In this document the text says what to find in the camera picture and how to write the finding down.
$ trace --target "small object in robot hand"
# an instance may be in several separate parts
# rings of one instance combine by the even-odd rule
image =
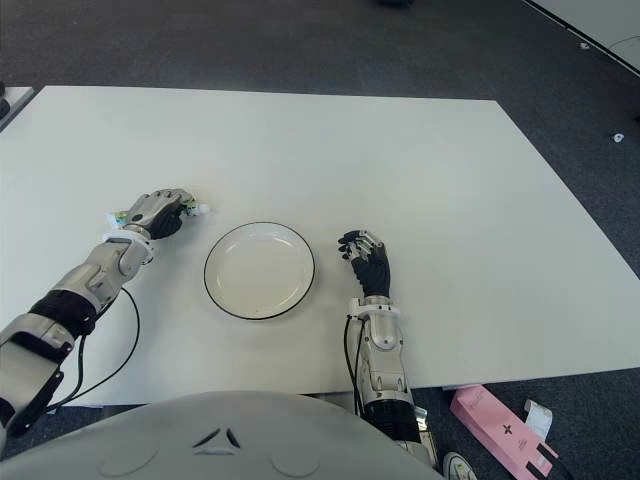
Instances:
[[[211,207],[209,207],[208,204],[198,203],[195,200],[184,202],[183,205],[185,207],[184,212],[188,217],[197,217],[198,215],[204,215],[211,211]],[[127,210],[121,210],[119,212],[109,212],[106,214],[107,222],[109,222],[109,225],[114,230],[122,228],[127,224],[128,213],[129,212]]]

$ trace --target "black arm joint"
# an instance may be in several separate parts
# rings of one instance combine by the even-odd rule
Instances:
[[[13,335],[9,341],[26,348],[30,352],[37,353],[47,360],[56,362],[58,365],[67,358],[67,355],[69,355],[73,349],[72,345],[68,342],[64,342],[60,348],[53,348],[47,342],[44,342],[27,332],[18,332]]]
[[[3,427],[7,426],[11,417],[15,415],[16,411],[4,398],[0,397],[0,424]]]
[[[413,405],[402,400],[376,400],[364,407],[365,420],[392,440],[420,443]]]
[[[29,313],[50,318],[66,328],[74,339],[93,332],[98,318],[91,302],[69,290],[51,290]]]
[[[13,419],[7,429],[7,435],[10,437],[18,437],[25,434],[29,428],[31,428],[33,423],[45,413],[47,405],[49,405],[54,392],[63,378],[64,374],[60,370],[56,370],[53,375],[49,377],[47,383],[44,384],[31,403],[27,405],[27,408]]]

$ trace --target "black cable on floor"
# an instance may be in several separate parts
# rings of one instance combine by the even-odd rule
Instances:
[[[84,353],[84,342],[85,342],[86,336],[83,336],[80,340],[80,347],[78,348],[78,382],[76,383],[76,387],[64,399],[54,403],[53,405],[48,406],[47,409],[45,410],[46,412],[55,410],[65,405],[66,403],[69,403],[71,400],[80,398],[81,396],[86,395],[90,391],[95,390],[103,383],[111,380],[115,375],[118,374],[118,372],[120,372],[120,370],[122,370],[125,367],[125,365],[129,362],[129,360],[133,356],[133,353],[136,351],[136,347],[138,346],[138,340],[140,339],[140,311],[138,310],[138,305],[136,304],[136,301],[133,299],[133,296],[131,295],[131,293],[129,293],[129,291],[124,287],[121,288],[121,290],[129,297],[129,300],[131,300],[131,303],[133,304],[133,309],[136,312],[136,338],[133,341],[133,346],[131,347],[131,351],[129,352],[129,355],[127,355],[127,358],[125,358],[124,361],[120,364],[120,366],[116,368],[110,375],[108,375],[107,377],[105,377],[103,380],[99,381],[92,387],[87,388],[83,392],[77,393],[78,390],[80,390],[80,388],[82,387],[83,374],[84,374],[83,353]]]

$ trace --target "black cable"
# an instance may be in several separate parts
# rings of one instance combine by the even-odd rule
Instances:
[[[83,377],[84,377],[84,360],[83,360],[84,342],[86,340],[87,340],[87,336],[86,335],[82,335],[82,337],[80,337],[80,346],[78,347],[78,381],[76,382],[75,388],[71,391],[71,393],[69,395],[64,397],[59,402],[56,402],[53,405],[49,405],[47,407],[47,409],[45,410],[45,413],[51,412],[52,410],[56,410],[59,407],[61,407],[62,405],[64,405],[65,403],[68,403],[71,400],[73,400],[73,396],[76,393],[78,393],[78,390],[80,390],[80,388],[82,387],[82,382],[83,382]]]
[[[131,303],[133,304],[133,309],[136,312],[136,338],[133,341],[133,346],[131,347],[131,351],[129,352],[129,355],[127,355],[127,358],[125,358],[124,361],[120,364],[120,366],[118,368],[116,368],[113,371],[113,373],[111,373],[109,376],[105,377],[103,380],[99,381],[94,386],[92,386],[90,388],[87,388],[83,392],[77,393],[78,390],[80,390],[80,388],[82,386],[83,373],[84,373],[83,353],[84,353],[84,342],[85,342],[86,336],[83,336],[80,339],[80,347],[78,348],[78,382],[76,383],[76,387],[64,399],[60,400],[59,402],[56,402],[53,405],[48,406],[47,409],[45,410],[46,412],[50,412],[51,410],[55,410],[55,409],[65,405],[66,403],[69,403],[71,400],[75,400],[76,398],[80,398],[81,396],[89,393],[90,391],[95,390],[96,388],[98,388],[103,383],[111,380],[111,378],[113,378],[118,372],[120,372],[120,370],[122,370],[125,367],[125,365],[129,362],[129,360],[133,356],[133,352],[136,351],[136,347],[138,346],[138,340],[140,339],[140,312],[138,311],[138,305],[136,304],[136,301],[133,299],[133,296],[131,295],[131,293],[129,293],[129,291],[124,287],[122,287],[121,290],[124,293],[127,294],[127,296],[129,297],[129,300],[131,300]],[[102,314],[104,314],[104,312],[106,310],[107,309],[105,308],[100,313],[100,316],[102,316]]]
[[[129,297],[129,300],[131,300],[133,309],[136,311],[136,338],[133,341],[133,346],[131,347],[131,351],[129,351],[129,355],[127,355],[127,358],[124,359],[124,361],[120,364],[120,366],[116,368],[113,371],[113,373],[111,373],[111,375],[105,377],[104,379],[96,383],[93,387],[87,388],[85,391],[80,392],[77,395],[73,396],[72,400],[75,400],[76,398],[80,398],[81,396],[86,395],[90,391],[98,388],[103,383],[111,380],[115,375],[118,374],[118,372],[120,372],[120,370],[122,370],[125,367],[125,365],[129,362],[129,360],[133,356],[133,352],[136,351],[136,347],[138,346],[138,340],[140,339],[140,312],[138,311],[138,305],[136,304],[136,301],[133,299],[133,296],[129,293],[129,291],[124,287],[121,288],[121,290],[127,294],[127,296]]]
[[[355,372],[354,372],[354,381],[356,383],[356,385],[358,384],[358,361],[360,360],[360,347],[362,346],[362,334],[364,333],[364,324],[365,321],[361,320],[360,321],[360,335],[358,336],[358,348],[356,349],[356,366],[355,366]],[[364,418],[365,416],[365,412],[364,412],[364,408],[362,405],[362,399],[360,398],[360,392],[358,392],[358,400],[360,400],[360,416]]]
[[[362,399],[360,398],[360,391],[358,390],[358,384],[356,383],[356,377],[353,374],[353,369],[351,368],[351,359],[349,358],[349,347],[348,347],[348,333],[349,333],[349,324],[351,323],[351,315],[347,315],[347,322],[344,325],[344,335],[343,335],[343,347],[344,347],[344,357],[347,361],[347,368],[349,369],[349,378],[351,378],[351,384],[353,385],[353,398],[355,403],[355,411],[356,415],[358,415],[358,411],[363,412],[362,408]]]

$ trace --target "white plate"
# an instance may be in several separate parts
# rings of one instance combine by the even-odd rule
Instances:
[[[295,307],[313,281],[304,238],[277,223],[249,223],[218,240],[204,267],[209,296],[236,317],[261,320]]]

